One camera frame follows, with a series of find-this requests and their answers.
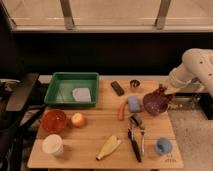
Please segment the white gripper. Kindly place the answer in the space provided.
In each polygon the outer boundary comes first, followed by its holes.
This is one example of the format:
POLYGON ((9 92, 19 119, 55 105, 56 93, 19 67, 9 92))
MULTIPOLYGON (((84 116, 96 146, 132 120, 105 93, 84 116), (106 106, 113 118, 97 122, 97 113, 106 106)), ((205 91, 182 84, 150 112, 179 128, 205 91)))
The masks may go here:
POLYGON ((165 94, 169 95, 177 93, 182 88, 186 87, 193 77, 193 74, 184 69, 173 69, 164 81, 164 86, 166 87, 165 94))

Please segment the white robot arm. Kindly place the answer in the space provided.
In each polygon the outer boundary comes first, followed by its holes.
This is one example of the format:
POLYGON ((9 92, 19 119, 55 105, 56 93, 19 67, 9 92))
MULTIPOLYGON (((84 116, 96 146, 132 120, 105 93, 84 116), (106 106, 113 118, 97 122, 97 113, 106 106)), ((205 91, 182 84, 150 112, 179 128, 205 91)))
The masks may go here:
POLYGON ((166 78, 166 94, 174 94, 186 87, 192 79, 198 78, 213 97, 213 50, 192 48, 182 55, 182 63, 166 78))

